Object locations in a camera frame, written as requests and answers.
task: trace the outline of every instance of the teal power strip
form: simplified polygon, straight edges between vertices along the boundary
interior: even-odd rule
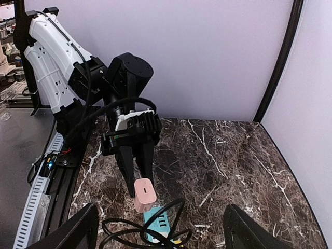
[[[155,213],[157,213],[162,207],[154,207],[148,212],[144,212],[144,223],[146,223]],[[158,216],[158,218],[148,227],[148,229],[151,229],[153,231],[156,231],[163,235],[164,237],[167,237],[168,234],[171,232],[171,227],[168,222],[168,217],[166,212],[163,212],[161,215]],[[159,240],[153,238],[153,236],[147,234],[147,239],[150,242],[158,243]]]

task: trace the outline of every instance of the pink power adapter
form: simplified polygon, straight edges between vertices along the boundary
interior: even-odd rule
[[[152,182],[148,178],[137,179],[134,183],[135,209],[139,213],[144,213],[152,208],[152,205],[157,201],[157,195]]]

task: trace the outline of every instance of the marble surface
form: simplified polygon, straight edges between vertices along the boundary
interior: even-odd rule
[[[225,248],[222,215],[230,203],[293,248],[326,248],[300,188],[259,124],[178,119],[162,123],[153,164],[155,189],[161,205],[180,197],[187,201],[179,228],[194,231],[188,248]],[[142,224],[114,156],[101,155],[100,133],[107,129],[100,118],[82,163],[70,216],[92,202],[100,220],[118,217]],[[174,212],[168,215],[172,219]],[[110,226],[114,232],[123,228],[127,226]],[[100,228],[98,244],[104,237]],[[136,236],[127,238],[140,241]],[[127,247],[113,241],[107,248]]]

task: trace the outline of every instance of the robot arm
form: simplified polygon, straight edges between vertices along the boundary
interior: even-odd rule
[[[56,7],[26,12],[13,35],[17,48],[32,65],[37,87],[47,95],[57,131],[72,147],[80,142],[80,134],[75,132],[74,139],[69,137],[85,113],[80,98],[86,101],[90,96],[88,106],[101,99],[108,106],[118,100],[138,97],[152,77],[153,69],[130,53],[115,57],[107,68],[66,32],[57,20],[58,12]],[[115,155],[133,198],[134,158],[141,177],[153,183],[152,160],[161,122],[151,109],[136,112],[134,103],[116,105],[105,112],[110,132],[102,134],[102,153]]]

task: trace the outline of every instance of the black power cord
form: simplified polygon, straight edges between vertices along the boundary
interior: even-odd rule
[[[32,95],[32,93],[25,93],[26,91],[28,91],[29,90],[29,88],[26,86],[25,88],[24,88],[24,90],[22,91],[22,95],[24,96],[24,97],[29,97],[30,95]]]
[[[90,114],[89,116],[85,117],[84,119],[82,119],[77,125],[75,125],[66,135],[65,139],[67,141],[70,141],[75,134],[83,128],[83,126],[92,121],[95,120],[98,116],[104,114],[104,112],[106,112],[108,109],[112,109],[112,108],[116,108],[118,106],[124,105],[124,104],[129,104],[129,103],[142,103],[145,104],[149,107],[151,107],[155,113],[157,112],[157,107],[156,105],[151,101],[151,100],[147,100],[145,98],[141,98],[141,97],[132,97],[132,98],[124,98],[112,103],[109,103],[108,105],[105,105],[104,107],[96,110],[94,113]]]
[[[53,24],[54,27],[56,27],[56,29],[63,35],[63,37],[68,41],[70,42],[71,40],[68,38],[68,36],[56,25],[56,23],[53,22],[53,20],[48,16],[46,15],[44,12],[40,12],[40,11],[37,11],[38,14],[41,14],[43,16],[45,16],[47,18],[47,20],[50,21],[50,23]],[[84,59],[83,55],[81,54],[81,52],[79,51],[79,49],[75,46],[75,44],[73,42],[71,42],[71,46],[75,49],[75,51],[78,53],[78,55],[81,57],[82,61],[83,61],[83,64],[84,64],[84,67],[87,71],[87,77],[88,77],[88,93],[87,93],[87,99],[86,99],[86,102],[85,102],[85,106],[84,106],[84,111],[83,111],[83,114],[82,114],[82,118],[86,117],[88,111],[89,111],[89,108],[90,108],[90,96],[91,96],[91,91],[92,91],[92,82],[91,82],[91,72],[90,72],[90,69],[89,69],[89,65],[88,65],[88,62]]]
[[[148,227],[158,218],[158,216],[160,216],[162,213],[166,212],[167,210],[169,210],[170,208],[176,206],[180,204],[180,207],[176,213],[176,217],[174,220],[174,223],[172,225],[171,231],[168,234],[167,238],[165,238],[163,235],[161,235],[158,232],[155,232],[153,230],[148,229]],[[141,249],[166,249],[166,248],[185,248],[185,247],[181,247],[182,245],[186,244],[191,236],[192,236],[192,231],[191,229],[186,229],[183,230],[179,233],[175,233],[175,229],[176,226],[178,224],[178,221],[180,219],[181,213],[183,211],[185,205],[185,200],[184,199],[177,199],[175,201],[172,201],[171,203],[169,203],[168,205],[166,205],[165,207],[163,207],[162,209],[160,209],[157,213],[155,213],[146,223],[144,226],[140,226],[139,224],[136,224],[134,222],[131,222],[129,220],[126,219],[118,219],[118,218],[110,218],[110,219],[106,219],[104,221],[102,221],[102,229],[103,231],[108,235],[99,245],[99,249],[103,249],[104,246],[111,240],[116,240],[119,243],[132,247],[132,248],[141,248]],[[132,229],[127,229],[127,230],[123,230],[123,231],[119,231],[116,233],[111,233],[109,231],[109,229],[107,228],[107,224],[109,223],[125,223],[128,225],[131,225],[133,227],[136,228],[132,228]],[[140,237],[142,239],[142,241],[146,244],[149,245],[138,245],[135,243],[132,243],[128,240],[124,240],[119,238],[119,236],[125,235],[125,234],[130,234],[130,233],[139,233]],[[158,243],[152,243],[150,241],[148,241],[145,238],[145,234],[150,234],[151,236],[153,236],[155,239],[159,240],[160,242]],[[187,233],[187,237],[180,243],[180,244],[174,244],[171,240],[178,238],[179,236],[186,234]]]
[[[51,127],[51,130],[50,130],[50,133],[48,134],[48,138],[47,138],[47,141],[46,141],[46,144],[44,146],[44,149],[43,149],[43,152],[41,153],[41,156],[40,156],[40,159],[37,160],[36,164],[33,164],[32,167],[30,168],[29,170],[29,173],[27,174],[27,178],[26,178],[26,181],[27,183],[31,184],[33,182],[33,180],[36,178],[37,176],[37,173],[38,173],[38,170],[42,164],[42,161],[44,159],[44,156],[45,156],[45,152],[47,150],[47,147],[48,147],[48,144],[50,143],[50,140],[51,140],[51,137],[52,137],[52,134],[53,134],[53,130],[54,130],[54,127],[56,126],[56,119],[53,119],[53,123],[52,123],[52,127]]]

